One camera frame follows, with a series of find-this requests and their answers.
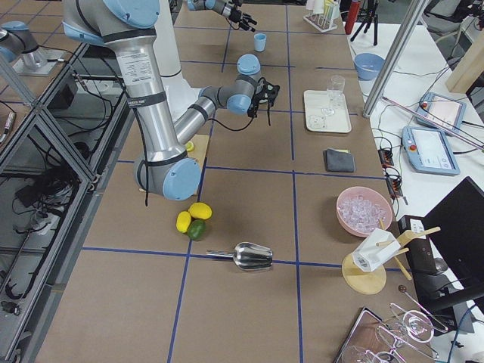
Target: blue joint cap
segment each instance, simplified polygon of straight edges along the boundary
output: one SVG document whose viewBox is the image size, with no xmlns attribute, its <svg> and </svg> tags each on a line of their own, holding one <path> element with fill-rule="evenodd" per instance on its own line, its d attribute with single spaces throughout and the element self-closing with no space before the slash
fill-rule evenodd
<svg viewBox="0 0 484 363">
<path fill-rule="evenodd" d="M 188 6 L 188 10 L 189 11 L 195 11 L 195 5 L 194 5 L 193 0 L 188 0 L 187 1 L 187 6 Z"/>
<path fill-rule="evenodd" d="M 227 110 L 237 115 L 243 115 L 249 110 L 252 100 L 247 95 L 233 95 L 227 101 Z"/>
<path fill-rule="evenodd" d="M 2 24 L 2 28 L 7 30 L 8 32 L 13 32 L 13 31 L 21 31 L 21 30 L 28 30 L 29 27 L 22 21 L 9 21 L 5 24 Z"/>
<path fill-rule="evenodd" d="M 207 9 L 212 10 L 212 9 L 213 9 L 213 7 L 215 6 L 215 1 L 216 1 L 216 0 L 205 0 L 205 7 L 206 7 Z"/>
<path fill-rule="evenodd" d="M 160 0 L 103 0 L 103 3 L 123 23 L 138 29 L 153 27 L 160 15 Z"/>
<path fill-rule="evenodd" d="M 184 158 L 173 165 L 163 181 L 163 196 L 170 200 L 185 200 L 198 188 L 202 172 L 194 159 Z"/>
<path fill-rule="evenodd" d="M 64 33 L 71 39 L 74 39 L 78 42 L 88 43 L 91 45 L 97 45 L 100 47 L 105 47 L 106 45 L 103 42 L 103 39 L 100 36 L 96 36 L 95 34 L 87 33 L 85 30 L 75 28 L 65 22 L 62 22 L 64 25 Z"/>
<path fill-rule="evenodd" d="M 10 49 L 4 48 L 0 46 L 0 54 L 4 56 L 5 60 L 10 63 L 15 60 L 17 57 L 14 52 L 12 52 Z"/>
<path fill-rule="evenodd" d="M 259 59 L 254 54 L 244 54 L 237 61 L 237 70 L 246 76 L 252 76 L 260 72 Z"/>
<path fill-rule="evenodd" d="M 203 91 L 205 91 L 208 87 L 203 87 L 201 90 L 198 92 L 198 97 L 200 97 L 203 94 Z"/>
</svg>

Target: green lime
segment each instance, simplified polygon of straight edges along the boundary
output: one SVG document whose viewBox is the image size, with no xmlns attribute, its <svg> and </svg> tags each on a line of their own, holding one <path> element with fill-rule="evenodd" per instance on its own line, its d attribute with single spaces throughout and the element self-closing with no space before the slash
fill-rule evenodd
<svg viewBox="0 0 484 363">
<path fill-rule="evenodd" d="M 195 219 L 188 227 L 187 235 L 191 240 L 199 240 L 205 231 L 205 221 L 202 219 Z"/>
</svg>

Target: tray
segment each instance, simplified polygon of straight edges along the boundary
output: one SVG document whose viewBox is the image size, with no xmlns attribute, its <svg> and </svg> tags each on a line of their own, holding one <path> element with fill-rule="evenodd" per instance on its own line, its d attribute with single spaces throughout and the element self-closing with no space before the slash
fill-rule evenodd
<svg viewBox="0 0 484 363">
<path fill-rule="evenodd" d="M 332 116 L 325 116 L 322 108 L 328 107 L 330 99 L 326 91 L 304 91 L 304 109 L 306 111 L 306 128 L 313 132 L 336 132 L 347 134 L 351 131 L 348 107 L 343 95 L 343 107 L 338 108 Z"/>
</svg>

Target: yellow lemon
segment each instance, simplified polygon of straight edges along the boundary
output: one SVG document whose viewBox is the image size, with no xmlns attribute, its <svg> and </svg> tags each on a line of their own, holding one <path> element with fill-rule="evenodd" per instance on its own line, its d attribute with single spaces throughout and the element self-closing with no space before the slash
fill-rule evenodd
<svg viewBox="0 0 484 363">
<path fill-rule="evenodd" d="M 188 212 L 196 219 L 208 219 L 212 216 L 212 208 L 202 202 L 193 203 Z"/>
<path fill-rule="evenodd" d="M 186 233 L 188 231 L 188 227 L 191 224 L 191 215 L 189 212 L 184 210 L 178 214 L 176 217 L 176 229 L 181 233 Z"/>
<path fill-rule="evenodd" d="M 185 148 L 187 149 L 187 152 L 191 152 L 195 150 L 195 144 L 192 141 L 189 141 L 185 144 Z"/>
</svg>

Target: display screen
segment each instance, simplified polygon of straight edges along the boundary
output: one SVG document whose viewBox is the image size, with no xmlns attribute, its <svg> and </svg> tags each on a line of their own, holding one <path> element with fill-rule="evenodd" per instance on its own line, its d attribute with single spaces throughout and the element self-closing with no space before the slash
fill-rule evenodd
<svg viewBox="0 0 484 363">
<path fill-rule="evenodd" d="M 447 148 L 442 140 L 442 134 L 430 130 L 412 130 L 415 144 L 422 166 L 434 169 L 453 169 L 452 162 L 447 154 Z"/>
<path fill-rule="evenodd" d="M 483 215 L 484 192 L 466 177 L 423 219 L 425 228 L 441 228 L 432 242 L 464 287 L 484 283 Z"/>
<path fill-rule="evenodd" d="M 451 129 L 451 125 L 455 126 L 461 107 L 462 105 L 456 101 L 434 95 L 429 105 L 427 118 Z"/>
</svg>

